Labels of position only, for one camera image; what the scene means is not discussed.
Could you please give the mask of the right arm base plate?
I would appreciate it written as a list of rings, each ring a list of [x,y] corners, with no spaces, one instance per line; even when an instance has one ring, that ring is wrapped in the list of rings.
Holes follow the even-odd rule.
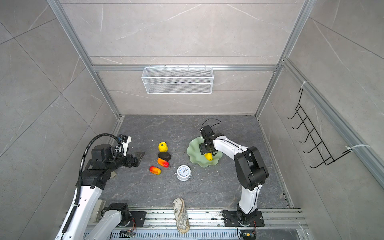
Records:
[[[254,211],[250,214],[244,214],[241,210],[229,211],[223,210],[222,217],[224,218],[226,227],[264,227],[264,217],[261,211]]]

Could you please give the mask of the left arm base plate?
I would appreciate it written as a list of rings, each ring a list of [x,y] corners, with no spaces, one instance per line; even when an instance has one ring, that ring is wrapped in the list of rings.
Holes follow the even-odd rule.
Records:
[[[130,212],[131,214],[131,220],[130,223],[128,224],[128,228],[133,229],[133,226],[135,224],[136,228],[143,228],[144,227],[144,222],[146,220],[146,211],[133,211]]]

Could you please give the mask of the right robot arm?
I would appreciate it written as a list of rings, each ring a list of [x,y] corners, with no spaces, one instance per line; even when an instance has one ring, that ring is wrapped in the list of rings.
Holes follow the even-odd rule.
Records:
[[[242,186],[236,218],[241,225],[250,225],[257,220],[257,201],[260,190],[269,177],[268,168],[259,149],[241,146],[224,135],[203,137],[203,139],[204,142],[199,145],[203,154],[221,152],[234,161],[237,178]]]

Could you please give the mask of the dark fake avocado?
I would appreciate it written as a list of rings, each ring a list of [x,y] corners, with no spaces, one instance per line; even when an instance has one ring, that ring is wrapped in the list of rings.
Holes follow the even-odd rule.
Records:
[[[169,154],[168,152],[159,152],[158,157],[165,161],[169,161],[172,158],[171,154]]]

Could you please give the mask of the green wavy fruit bowl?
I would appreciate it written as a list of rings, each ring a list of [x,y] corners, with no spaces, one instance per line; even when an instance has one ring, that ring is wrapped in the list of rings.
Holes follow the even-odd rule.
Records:
[[[202,168],[217,165],[219,160],[223,157],[223,153],[220,151],[214,152],[213,154],[206,153],[202,149],[204,146],[205,143],[202,137],[197,137],[190,141],[187,148],[187,154],[191,163],[198,164]]]

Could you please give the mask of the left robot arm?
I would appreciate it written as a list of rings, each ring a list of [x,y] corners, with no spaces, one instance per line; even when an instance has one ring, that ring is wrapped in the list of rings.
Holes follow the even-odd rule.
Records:
[[[81,163],[77,188],[73,202],[65,217],[57,240],[105,240],[116,227],[135,227],[135,219],[126,203],[110,204],[102,211],[102,219],[89,235],[85,231],[94,207],[99,200],[112,172],[120,167],[138,167],[144,157],[143,152],[134,155],[120,153],[109,144],[87,148],[91,159]]]

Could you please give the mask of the red orange fake mango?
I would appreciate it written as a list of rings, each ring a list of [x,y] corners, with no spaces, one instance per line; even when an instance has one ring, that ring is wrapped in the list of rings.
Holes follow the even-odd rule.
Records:
[[[149,168],[149,171],[154,174],[154,175],[160,175],[162,173],[162,170],[157,168],[157,167],[154,167],[154,166],[151,166]]]
[[[158,164],[164,168],[168,168],[170,166],[169,162],[166,160],[163,160],[161,158],[158,158],[157,160]]]

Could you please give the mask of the yellow fake lemon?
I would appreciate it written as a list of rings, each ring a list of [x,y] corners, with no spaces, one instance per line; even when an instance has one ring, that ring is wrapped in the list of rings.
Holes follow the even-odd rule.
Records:
[[[158,145],[159,152],[167,152],[168,151],[168,145],[165,142],[161,142]]]

